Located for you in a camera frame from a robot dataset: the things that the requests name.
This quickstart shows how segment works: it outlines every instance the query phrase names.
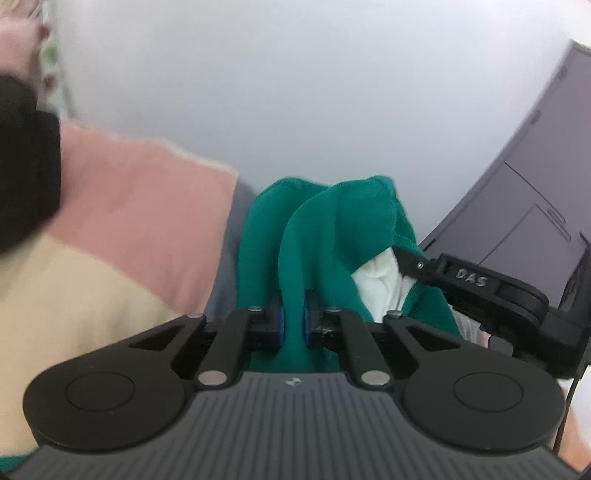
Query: green towel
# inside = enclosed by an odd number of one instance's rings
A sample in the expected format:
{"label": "green towel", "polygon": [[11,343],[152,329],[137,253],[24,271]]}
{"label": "green towel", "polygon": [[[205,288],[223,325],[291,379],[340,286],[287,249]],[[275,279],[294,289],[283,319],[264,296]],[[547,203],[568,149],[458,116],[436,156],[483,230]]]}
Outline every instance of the green towel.
{"label": "green towel", "polygon": [[29,458],[28,455],[18,457],[0,457],[0,472],[11,472]]}
{"label": "green towel", "polygon": [[[336,354],[306,348],[302,327],[305,291],[316,290],[323,305],[355,310],[371,322],[351,274],[393,245],[423,254],[387,177],[332,187],[287,178],[262,192],[248,213],[240,245],[238,307],[265,306],[280,291],[285,342],[279,353],[253,355],[250,369],[338,371]],[[459,336],[437,288],[415,284],[403,311]]]}

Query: gray fabric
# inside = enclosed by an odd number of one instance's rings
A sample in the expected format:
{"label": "gray fabric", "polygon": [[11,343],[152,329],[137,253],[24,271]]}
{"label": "gray fabric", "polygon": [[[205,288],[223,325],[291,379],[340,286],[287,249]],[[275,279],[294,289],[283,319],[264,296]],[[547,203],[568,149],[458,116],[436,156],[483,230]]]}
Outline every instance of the gray fabric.
{"label": "gray fabric", "polygon": [[208,321],[222,320],[236,308],[236,263],[246,215],[256,194],[239,179],[224,234],[222,254],[217,266],[212,294],[205,308]]}

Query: dark gray panel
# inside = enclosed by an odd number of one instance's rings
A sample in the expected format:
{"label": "dark gray panel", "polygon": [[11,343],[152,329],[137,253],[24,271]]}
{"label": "dark gray panel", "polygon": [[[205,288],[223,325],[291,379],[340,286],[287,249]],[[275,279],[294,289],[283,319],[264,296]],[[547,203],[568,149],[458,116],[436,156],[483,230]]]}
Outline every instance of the dark gray panel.
{"label": "dark gray panel", "polygon": [[482,262],[482,265],[539,288],[558,306],[566,283],[583,255],[584,245],[565,232],[538,206]]}
{"label": "dark gray panel", "polygon": [[480,191],[486,186],[489,180],[495,175],[498,168],[504,164],[515,147],[519,145],[521,140],[527,135],[527,132],[535,123],[535,119],[539,117],[540,109],[543,108],[546,100],[554,93],[554,91],[560,86],[564,79],[565,67],[570,64],[573,58],[581,51],[589,52],[588,49],[571,42],[568,49],[564,53],[564,59],[560,62],[560,65],[556,68],[556,72],[552,75],[552,78],[548,82],[547,88],[544,90],[543,95],[539,102],[532,107],[532,110],[525,117],[521,126],[516,130],[515,135],[511,138],[510,142],[507,143],[505,148],[501,151],[495,161],[489,168],[482,174],[482,177],[474,184],[474,186],[468,191],[466,196],[453,208],[453,210],[443,219],[443,221],[437,225],[437,227],[421,242],[420,247],[427,249],[435,240],[453,223],[456,218],[462,214],[467,205],[474,200],[474,198],[480,193]]}
{"label": "dark gray panel", "polygon": [[434,258],[447,253],[480,263],[540,200],[525,180],[503,164],[427,255]]}
{"label": "dark gray panel", "polygon": [[566,219],[591,234],[591,54],[575,50],[564,79],[507,163]]}
{"label": "dark gray panel", "polygon": [[343,373],[246,373],[227,390],[199,394],[158,439],[126,452],[77,455],[50,447],[15,480],[571,480],[545,447],[471,455],[435,442],[386,393]]}

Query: screw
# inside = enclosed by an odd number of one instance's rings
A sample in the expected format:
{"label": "screw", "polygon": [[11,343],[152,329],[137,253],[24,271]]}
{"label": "screw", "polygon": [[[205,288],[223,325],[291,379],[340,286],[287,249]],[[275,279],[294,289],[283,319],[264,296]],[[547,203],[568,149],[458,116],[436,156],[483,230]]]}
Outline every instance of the screw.
{"label": "screw", "polygon": [[218,387],[228,381],[228,376],[219,370],[205,370],[199,374],[197,380],[208,387]]}
{"label": "screw", "polygon": [[381,370],[369,370],[361,375],[361,381],[371,387],[383,387],[390,381],[390,375]]}

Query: white wall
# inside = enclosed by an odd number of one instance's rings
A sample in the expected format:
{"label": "white wall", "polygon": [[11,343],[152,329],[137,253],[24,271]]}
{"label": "white wall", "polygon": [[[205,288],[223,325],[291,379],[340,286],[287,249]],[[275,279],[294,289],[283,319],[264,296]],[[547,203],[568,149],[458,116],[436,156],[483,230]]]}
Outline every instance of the white wall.
{"label": "white wall", "polygon": [[591,47],[591,0],[563,0],[564,24],[572,38]]}
{"label": "white wall", "polygon": [[83,119],[263,188],[392,176],[425,237],[567,45],[558,0],[58,0]]}

